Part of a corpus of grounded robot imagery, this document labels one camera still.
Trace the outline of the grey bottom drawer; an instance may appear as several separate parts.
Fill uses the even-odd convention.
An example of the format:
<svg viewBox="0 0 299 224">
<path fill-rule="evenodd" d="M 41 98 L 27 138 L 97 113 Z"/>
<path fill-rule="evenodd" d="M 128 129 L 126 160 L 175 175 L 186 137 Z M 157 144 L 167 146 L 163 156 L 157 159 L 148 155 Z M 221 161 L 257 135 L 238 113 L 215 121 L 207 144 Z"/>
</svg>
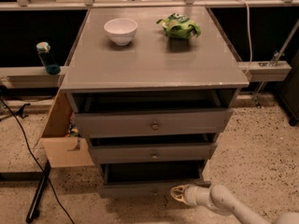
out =
<svg viewBox="0 0 299 224">
<path fill-rule="evenodd" d="M 158 161 L 102 164 L 102 198 L 170 195 L 173 187 L 196 184 L 204 188 L 210 182 L 202 175 L 203 161 Z"/>
</svg>

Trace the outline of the grey drawer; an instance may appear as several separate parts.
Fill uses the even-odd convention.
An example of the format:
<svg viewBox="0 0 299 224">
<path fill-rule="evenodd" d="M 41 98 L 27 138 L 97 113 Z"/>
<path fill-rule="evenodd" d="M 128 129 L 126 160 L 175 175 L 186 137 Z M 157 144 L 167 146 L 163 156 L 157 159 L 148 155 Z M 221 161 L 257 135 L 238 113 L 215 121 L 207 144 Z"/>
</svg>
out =
<svg viewBox="0 0 299 224">
<path fill-rule="evenodd" d="M 210 182 L 202 175 L 203 161 L 158 161 L 102 164 L 102 198 L 170 195 L 173 187 L 196 184 L 204 188 Z"/>
<path fill-rule="evenodd" d="M 216 143 L 148 144 L 91 147 L 89 152 L 96 164 L 196 161 L 209 160 L 216 147 Z"/>
<path fill-rule="evenodd" d="M 231 108 L 76 114 L 84 137 L 126 137 L 221 133 L 232 116 Z"/>
</svg>

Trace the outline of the grey middle drawer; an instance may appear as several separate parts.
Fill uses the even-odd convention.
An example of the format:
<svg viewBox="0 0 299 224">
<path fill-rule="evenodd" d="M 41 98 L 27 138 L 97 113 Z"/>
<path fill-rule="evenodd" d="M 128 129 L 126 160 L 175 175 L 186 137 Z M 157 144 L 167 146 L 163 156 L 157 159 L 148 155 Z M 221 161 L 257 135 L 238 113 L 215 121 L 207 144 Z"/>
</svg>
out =
<svg viewBox="0 0 299 224">
<path fill-rule="evenodd" d="M 196 161 L 209 160 L 216 147 L 216 143 L 148 144 L 91 147 L 89 152 L 96 164 Z"/>
</svg>

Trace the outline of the grey top drawer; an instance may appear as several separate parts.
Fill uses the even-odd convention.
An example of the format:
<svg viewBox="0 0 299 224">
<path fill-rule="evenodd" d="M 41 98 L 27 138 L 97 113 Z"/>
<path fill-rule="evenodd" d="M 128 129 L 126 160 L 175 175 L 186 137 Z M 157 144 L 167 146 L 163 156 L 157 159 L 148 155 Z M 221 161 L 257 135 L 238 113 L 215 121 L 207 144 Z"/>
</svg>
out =
<svg viewBox="0 0 299 224">
<path fill-rule="evenodd" d="M 84 137 L 126 137 L 221 133 L 232 116 L 231 108 L 76 114 Z"/>
</svg>

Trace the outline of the grey wooden drawer cabinet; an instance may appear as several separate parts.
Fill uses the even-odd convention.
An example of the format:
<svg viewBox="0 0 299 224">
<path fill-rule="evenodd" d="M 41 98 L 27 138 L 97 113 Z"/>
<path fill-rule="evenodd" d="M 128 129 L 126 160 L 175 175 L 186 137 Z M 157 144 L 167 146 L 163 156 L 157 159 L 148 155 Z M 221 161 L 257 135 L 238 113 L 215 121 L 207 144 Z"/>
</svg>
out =
<svg viewBox="0 0 299 224">
<path fill-rule="evenodd" d="M 203 33 L 189 40 L 164 36 L 156 21 L 171 7 L 94 8 L 84 25 L 62 85 L 76 114 L 231 108 L 248 86 L 243 72 L 203 7 L 178 7 Z M 104 29 L 113 19 L 137 23 L 126 46 Z M 91 147 L 216 143 L 220 133 L 89 138 Z"/>
</svg>

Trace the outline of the open cardboard box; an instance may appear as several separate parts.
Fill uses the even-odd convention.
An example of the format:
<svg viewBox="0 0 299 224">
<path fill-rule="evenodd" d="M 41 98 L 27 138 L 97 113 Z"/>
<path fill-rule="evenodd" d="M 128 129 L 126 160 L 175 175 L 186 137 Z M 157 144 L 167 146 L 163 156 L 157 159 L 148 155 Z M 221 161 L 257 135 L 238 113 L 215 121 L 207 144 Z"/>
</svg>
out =
<svg viewBox="0 0 299 224">
<path fill-rule="evenodd" d="M 70 131 L 72 116 L 66 95 L 59 91 L 40 137 L 52 168 L 93 166 L 86 140 Z"/>
</svg>

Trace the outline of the black flat bar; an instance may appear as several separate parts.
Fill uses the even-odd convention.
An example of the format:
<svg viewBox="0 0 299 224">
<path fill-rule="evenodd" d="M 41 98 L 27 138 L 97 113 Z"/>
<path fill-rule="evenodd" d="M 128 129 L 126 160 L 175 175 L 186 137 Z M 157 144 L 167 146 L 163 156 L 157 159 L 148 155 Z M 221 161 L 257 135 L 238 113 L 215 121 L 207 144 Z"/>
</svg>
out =
<svg viewBox="0 0 299 224">
<path fill-rule="evenodd" d="M 50 162 L 47 161 L 45 168 L 42 171 L 41 177 L 39 179 L 34 199 L 32 200 L 27 217 L 25 219 L 27 224 L 31 224 L 36 218 L 39 217 L 38 206 L 40 204 L 44 189 L 48 182 L 49 175 L 50 175 Z"/>
</svg>

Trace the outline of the dark cabinet at right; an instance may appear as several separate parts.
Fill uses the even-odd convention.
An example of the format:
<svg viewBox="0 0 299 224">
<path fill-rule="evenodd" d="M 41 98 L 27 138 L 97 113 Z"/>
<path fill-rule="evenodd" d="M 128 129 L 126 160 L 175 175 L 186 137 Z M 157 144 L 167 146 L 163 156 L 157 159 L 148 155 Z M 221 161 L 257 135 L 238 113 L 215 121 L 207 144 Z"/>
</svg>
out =
<svg viewBox="0 0 299 224">
<path fill-rule="evenodd" d="M 299 50 L 295 53 L 291 62 L 292 70 L 285 80 L 278 84 L 278 98 L 282 107 L 288 114 L 291 126 L 299 123 Z"/>
</svg>

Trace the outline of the diagonal metal strut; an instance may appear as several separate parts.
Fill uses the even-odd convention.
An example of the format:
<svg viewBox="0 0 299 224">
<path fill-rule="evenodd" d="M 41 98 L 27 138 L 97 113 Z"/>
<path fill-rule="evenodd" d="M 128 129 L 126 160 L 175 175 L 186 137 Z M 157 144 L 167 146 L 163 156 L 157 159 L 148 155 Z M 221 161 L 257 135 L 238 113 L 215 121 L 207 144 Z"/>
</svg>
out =
<svg viewBox="0 0 299 224">
<path fill-rule="evenodd" d="M 261 107 L 259 102 L 259 96 L 264 87 L 268 82 L 272 81 L 282 81 L 291 71 L 291 67 L 285 61 L 281 61 L 280 57 L 284 55 L 285 49 L 288 47 L 295 35 L 297 29 L 299 28 L 299 19 L 293 26 L 291 32 L 289 33 L 287 39 L 283 43 L 279 51 L 275 51 L 273 57 L 269 62 L 260 62 L 257 64 L 256 70 L 263 72 L 261 75 L 254 75 L 254 80 L 259 83 L 255 92 L 252 94 L 252 100 L 257 107 Z"/>
</svg>

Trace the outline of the green crumpled chip bag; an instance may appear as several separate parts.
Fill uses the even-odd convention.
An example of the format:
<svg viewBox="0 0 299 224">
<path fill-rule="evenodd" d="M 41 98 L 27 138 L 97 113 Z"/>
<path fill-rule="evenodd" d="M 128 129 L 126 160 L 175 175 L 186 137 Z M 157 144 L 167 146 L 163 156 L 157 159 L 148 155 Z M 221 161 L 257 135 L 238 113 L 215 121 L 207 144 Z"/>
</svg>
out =
<svg viewBox="0 0 299 224">
<path fill-rule="evenodd" d="M 165 19 L 156 21 L 164 29 L 168 38 L 190 39 L 201 34 L 200 26 L 186 15 L 173 13 Z"/>
</svg>

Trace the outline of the white ceramic bowl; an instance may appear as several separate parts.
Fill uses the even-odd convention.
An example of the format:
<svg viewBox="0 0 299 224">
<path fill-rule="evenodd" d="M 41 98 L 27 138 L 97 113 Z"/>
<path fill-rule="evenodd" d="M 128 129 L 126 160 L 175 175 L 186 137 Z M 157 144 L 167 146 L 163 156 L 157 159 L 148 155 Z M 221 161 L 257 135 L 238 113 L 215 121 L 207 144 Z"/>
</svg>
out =
<svg viewBox="0 0 299 224">
<path fill-rule="evenodd" d="M 118 46 L 126 46 L 135 38 L 137 23 L 131 19 L 113 19 L 104 25 L 107 37 Z"/>
</svg>

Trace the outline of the blue water bottle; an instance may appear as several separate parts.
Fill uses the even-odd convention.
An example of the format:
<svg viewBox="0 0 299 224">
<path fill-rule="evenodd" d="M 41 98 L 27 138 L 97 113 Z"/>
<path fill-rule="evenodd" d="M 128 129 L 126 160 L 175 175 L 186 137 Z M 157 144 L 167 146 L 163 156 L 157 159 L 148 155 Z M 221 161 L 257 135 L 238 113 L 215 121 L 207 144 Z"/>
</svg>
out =
<svg viewBox="0 0 299 224">
<path fill-rule="evenodd" d="M 61 72 L 61 68 L 60 65 L 55 62 L 51 54 L 50 44 L 48 42 L 39 42 L 36 45 L 36 50 L 46 72 L 49 75 L 58 75 Z"/>
</svg>

